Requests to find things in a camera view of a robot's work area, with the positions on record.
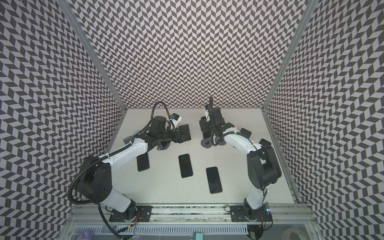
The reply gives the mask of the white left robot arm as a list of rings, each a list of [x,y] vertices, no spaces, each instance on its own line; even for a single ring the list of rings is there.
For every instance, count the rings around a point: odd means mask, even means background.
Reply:
[[[180,126],[182,117],[166,112],[155,116],[152,109],[149,122],[128,138],[128,142],[114,152],[86,158],[68,189],[68,200],[75,205],[96,204],[121,214],[131,222],[137,217],[136,202],[114,188],[113,174],[131,160],[154,148],[163,150],[171,143],[181,144],[191,139],[190,132]]]

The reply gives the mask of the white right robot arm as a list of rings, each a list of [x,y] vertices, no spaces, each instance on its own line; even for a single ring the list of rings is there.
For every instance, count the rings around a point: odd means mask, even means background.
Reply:
[[[250,131],[238,130],[226,122],[221,109],[214,107],[212,96],[204,109],[205,115],[199,121],[204,137],[201,145],[210,148],[229,144],[247,157],[248,177],[253,186],[244,200],[244,215],[251,222],[266,222],[271,219],[271,211],[265,203],[268,190],[282,176],[272,144],[265,139],[255,143],[250,139]]]

